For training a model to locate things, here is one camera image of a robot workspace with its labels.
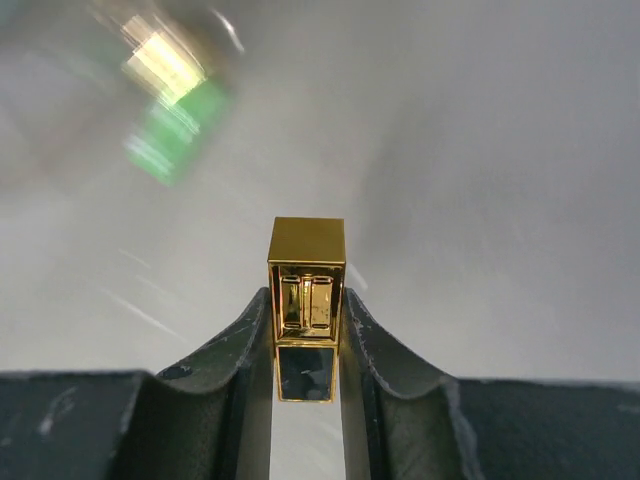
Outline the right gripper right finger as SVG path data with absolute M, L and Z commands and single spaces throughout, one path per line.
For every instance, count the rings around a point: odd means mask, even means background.
M 635 479 L 633 382 L 457 378 L 343 297 L 341 420 L 350 479 Z

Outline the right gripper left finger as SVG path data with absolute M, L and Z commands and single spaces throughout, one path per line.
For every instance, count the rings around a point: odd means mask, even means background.
M 240 479 L 269 472 L 271 301 L 157 374 L 5 371 L 5 479 Z

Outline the gold black lipstick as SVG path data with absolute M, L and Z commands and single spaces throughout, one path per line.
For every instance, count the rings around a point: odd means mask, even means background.
M 335 398 L 346 274 L 344 221 L 277 217 L 268 251 L 278 398 Z

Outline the green lipstick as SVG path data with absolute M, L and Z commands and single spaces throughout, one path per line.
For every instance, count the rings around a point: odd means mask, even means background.
M 178 12 L 157 1 L 142 2 L 120 33 L 132 48 L 122 70 L 151 96 L 125 142 L 129 159 L 172 185 L 224 116 L 233 95 L 230 70 L 244 45 L 219 10 Z

